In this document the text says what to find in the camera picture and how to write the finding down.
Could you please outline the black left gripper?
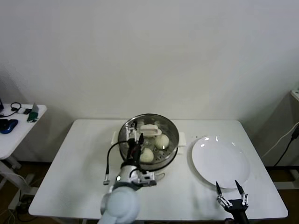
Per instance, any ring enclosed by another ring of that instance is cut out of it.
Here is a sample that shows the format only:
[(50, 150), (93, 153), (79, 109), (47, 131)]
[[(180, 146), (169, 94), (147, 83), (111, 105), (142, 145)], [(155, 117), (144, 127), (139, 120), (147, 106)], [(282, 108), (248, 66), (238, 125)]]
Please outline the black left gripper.
[(144, 142), (143, 133), (140, 134), (138, 139), (137, 122), (133, 121), (125, 125), (126, 128), (126, 140), (128, 141), (128, 152), (126, 157), (126, 163), (129, 165), (138, 165), (142, 152), (142, 145)]

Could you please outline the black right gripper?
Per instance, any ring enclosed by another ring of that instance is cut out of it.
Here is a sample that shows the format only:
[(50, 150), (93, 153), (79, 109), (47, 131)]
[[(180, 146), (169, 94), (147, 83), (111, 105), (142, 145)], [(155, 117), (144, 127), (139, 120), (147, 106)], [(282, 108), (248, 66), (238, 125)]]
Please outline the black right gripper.
[(224, 210), (226, 212), (230, 213), (233, 216), (235, 224), (247, 224), (248, 218), (246, 215), (246, 210), (248, 208), (248, 194), (245, 193), (243, 187), (237, 180), (235, 180), (235, 183), (241, 198), (227, 200), (223, 196), (218, 182), (216, 182), (217, 201), (222, 207), (225, 207)]

